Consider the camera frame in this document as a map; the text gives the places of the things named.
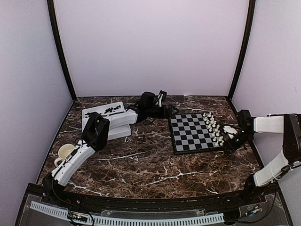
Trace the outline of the black grey chessboard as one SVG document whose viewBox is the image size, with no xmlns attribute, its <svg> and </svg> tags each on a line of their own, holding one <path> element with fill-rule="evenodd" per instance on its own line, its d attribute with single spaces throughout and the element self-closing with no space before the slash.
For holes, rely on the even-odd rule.
<svg viewBox="0 0 301 226">
<path fill-rule="evenodd" d="M 225 141 L 223 147 L 207 147 L 202 113 L 175 114 L 168 122 L 175 155 L 219 151 L 225 147 Z"/>
</svg>

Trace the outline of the white plastic tray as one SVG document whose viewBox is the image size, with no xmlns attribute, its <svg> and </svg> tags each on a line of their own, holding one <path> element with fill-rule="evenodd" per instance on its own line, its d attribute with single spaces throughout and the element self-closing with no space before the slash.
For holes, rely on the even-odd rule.
<svg viewBox="0 0 301 226">
<path fill-rule="evenodd" d="M 118 105 L 121 105 L 121 107 L 115 112 L 104 114 L 107 108 L 116 107 Z M 131 128 L 129 122 L 127 122 L 128 120 L 126 119 L 127 116 L 122 101 L 82 110 L 82 131 L 84 130 L 84 127 L 89 119 L 89 117 L 87 117 L 85 114 L 94 112 L 100 114 L 103 118 L 110 121 L 108 141 L 131 135 Z"/>
</svg>

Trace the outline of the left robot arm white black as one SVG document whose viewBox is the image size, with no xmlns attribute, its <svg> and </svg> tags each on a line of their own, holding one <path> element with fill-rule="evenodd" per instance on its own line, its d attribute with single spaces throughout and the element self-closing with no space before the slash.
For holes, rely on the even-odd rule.
<svg viewBox="0 0 301 226">
<path fill-rule="evenodd" d="M 115 102 L 83 110 L 83 130 L 78 143 L 71 153 L 67 154 L 54 170 L 42 180 L 49 189 L 48 198 L 56 205 L 66 202 L 64 189 L 78 168 L 94 153 L 105 148 L 109 135 L 118 128 L 140 123 L 147 118 L 168 119 L 179 112 L 173 105 L 165 105 L 167 93 L 160 91 L 158 95 L 144 92 L 140 99 L 127 107 L 123 102 Z"/>
</svg>

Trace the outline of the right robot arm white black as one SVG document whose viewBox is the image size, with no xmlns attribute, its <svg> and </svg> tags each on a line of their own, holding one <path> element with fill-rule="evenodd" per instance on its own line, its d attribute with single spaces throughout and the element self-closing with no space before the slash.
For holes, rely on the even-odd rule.
<svg viewBox="0 0 301 226">
<path fill-rule="evenodd" d="M 263 149 L 274 154 L 274 158 L 256 173 L 249 176 L 240 193 L 240 200 L 250 204 L 258 197 L 258 188 L 280 180 L 289 171 L 301 165 L 301 116 L 297 113 L 269 114 L 252 117 L 249 110 L 237 113 L 238 128 L 223 125 L 222 132 L 227 137 L 225 145 L 235 151 L 252 141 L 258 144 L 260 154 Z"/>
</svg>

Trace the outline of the white chess pieces row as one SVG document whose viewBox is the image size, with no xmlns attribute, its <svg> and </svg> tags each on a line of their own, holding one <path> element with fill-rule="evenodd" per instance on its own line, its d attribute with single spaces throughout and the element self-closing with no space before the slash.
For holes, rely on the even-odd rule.
<svg viewBox="0 0 301 226">
<path fill-rule="evenodd" d="M 205 129 L 203 134 L 206 136 L 205 140 L 208 148 L 218 148 L 224 146 L 224 138 L 220 131 L 220 125 L 213 112 L 202 113 L 203 122 L 205 123 Z"/>
</svg>

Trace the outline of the black chess pieces right cluster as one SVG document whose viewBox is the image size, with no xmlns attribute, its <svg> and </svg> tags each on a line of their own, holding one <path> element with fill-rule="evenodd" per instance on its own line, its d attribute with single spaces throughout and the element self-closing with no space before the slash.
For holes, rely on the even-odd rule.
<svg viewBox="0 0 301 226">
<path fill-rule="evenodd" d="M 110 107 L 110 108 L 107 108 L 107 109 L 105 110 L 104 114 L 115 112 L 115 111 L 118 110 L 120 107 L 121 107 L 121 105 L 118 105 L 118 106 L 116 106 L 116 107 Z"/>
</svg>

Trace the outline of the cream ceramic mug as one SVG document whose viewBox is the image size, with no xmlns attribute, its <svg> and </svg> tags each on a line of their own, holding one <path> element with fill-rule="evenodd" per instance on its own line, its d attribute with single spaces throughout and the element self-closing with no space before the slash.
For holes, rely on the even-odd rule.
<svg viewBox="0 0 301 226">
<path fill-rule="evenodd" d="M 65 144 L 60 147 L 58 150 L 58 157 L 54 160 L 54 165 L 56 167 L 75 149 L 75 146 L 72 144 Z"/>
</svg>

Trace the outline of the left black frame post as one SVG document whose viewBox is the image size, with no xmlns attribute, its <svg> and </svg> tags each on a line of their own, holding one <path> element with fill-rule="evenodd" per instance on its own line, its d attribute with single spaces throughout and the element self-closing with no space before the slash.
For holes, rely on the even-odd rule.
<svg viewBox="0 0 301 226">
<path fill-rule="evenodd" d="M 76 95 L 73 83 L 71 81 L 71 76 L 69 73 L 69 69 L 67 66 L 67 62 L 66 62 L 66 58 L 65 58 L 65 54 L 64 54 L 64 50 L 63 50 L 63 45 L 62 45 L 62 41 L 61 41 L 61 37 L 60 37 L 60 33 L 59 33 L 59 26 L 58 26 L 57 17 L 56 17 L 55 2 L 53 0 L 47 0 L 47 6 L 48 6 L 49 19 L 50 19 L 50 23 L 51 23 L 52 33 L 53 33 L 60 65 L 61 65 L 61 68 L 63 71 L 64 79 L 65 79 L 68 91 L 70 93 L 71 99 L 74 102 L 77 99 L 77 95 Z"/>
</svg>

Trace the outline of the black frame post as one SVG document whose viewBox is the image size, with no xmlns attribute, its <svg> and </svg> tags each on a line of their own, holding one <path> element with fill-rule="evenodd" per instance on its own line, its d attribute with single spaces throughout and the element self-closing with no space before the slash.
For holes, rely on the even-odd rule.
<svg viewBox="0 0 301 226">
<path fill-rule="evenodd" d="M 74 102 L 77 99 L 77 95 L 76 95 L 73 83 L 71 81 L 71 76 L 69 73 L 69 69 L 67 66 L 67 62 L 66 62 L 66 58 L 65 58 L 65 54 L 64 54 L 64 50 L 63 50 L 63 45 L 62 45 L 62 41 L 61 41 L 61 37 L 60 37 L 60 33 L 59 33 L 59 26 L 58 26 L 57 17 L 56 17 L 55 2 L 53 0 L 47 0 L 47 6 L 48 6 L 49 19 L 50 19 L 50 23 L 51 23 L 52 33 L 53 33 L 60 65 L 61 65 L 61 68 L 63 71 L 64 79 L 65 79 L 68 91 L 70 93 L 71 99 Z"/>
<path fill-rule="evenodd" d="M 238 61 L 236 65 L 236 69 L 233 75 L 233 79 L 231 82 L 230 90 L 228 92 L 227 99 L 231 102 L 237 85 L 239 81 L 239 77 L 241 75 L 241 71 L 243 68 L 243 63 L 245 60 L 246 52 L 247 52 L 247 47 L 249 43 L 249 38 L 251 34 L 251 29 L 252 29 L 252 24 L 253 24 L 253 17 L 254 17 L 254 12 L 255 12 L 255 5 L 256 5 L 256 0 L 249 0 L 248 4 L 248 11 L 247 11 L 247 16 L 246 16 L 246 24 L 245 24 L 245 29 L 244 29 L 244 34 L 243 34 L 243 39 L 241 43 L 241 48 L 238 56 Z"/>
</svg>

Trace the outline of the right black frame post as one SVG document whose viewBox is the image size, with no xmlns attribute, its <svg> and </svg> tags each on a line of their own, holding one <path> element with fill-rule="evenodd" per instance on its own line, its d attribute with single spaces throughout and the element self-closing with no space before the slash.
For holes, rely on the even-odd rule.
<svg viewBox="0 0 301 226">
<path fill-rule="evenodd" d="M 239 77 L 241 75 L 241 71 L 243 68 L 243 63 L 245 60 L 246 52 L 247 52 L 247 47 L 249 43 L 249 38 L 251 34 L 251 29 L 252 29 L 252 24 L 253 24 L 253 17 L 254 17 L 254 12 L 255 12 L 255 5 L 256 5 L 256 0 L 249 0 L 248 4 L 248 11 L 247 11 L 247 16 L 246 16 L 246 24 L 245 24 L 245 29 L 244 29 L 244 34 L 243 34 L 243 39 L 241 43 L 241 48 L 238 56 L 238 61 L 236 65 L 236 69 L 233 75 L 233 79 L 231 82 L 230 90 L 228 92 L 227 99 L 231 102 L 237 85 L 239 81 Z"/>
</svg>

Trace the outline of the black front rail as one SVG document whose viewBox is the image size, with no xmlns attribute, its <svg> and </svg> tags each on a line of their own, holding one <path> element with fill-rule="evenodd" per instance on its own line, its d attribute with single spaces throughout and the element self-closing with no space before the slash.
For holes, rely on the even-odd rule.
<svg viewBox="0 0 301 226">
<path fill-rule="evenodd" d="M 263 213 L 273 210 L 276 200 L 268 200 L 262 195 L 241 196 L 241 191 L 222 195 L 209 195 L 179 199 L 125 199 L 109 198 L 94 195 L 85 195 L 64 190 L 53 193 L 43 186 L 29 183 L 26 194 L 33 194 L 41 198 L 43 202 L 70 207 L 72 210 L 86 210 L 100 213 L 102 210 L 124 211 L 178 211 L 189 209 L 205 209 L 207 212 L 225 211 L 235 218 L 238 217 L 238 209 L 243 206 L 258 206 Z"/>
</svg>

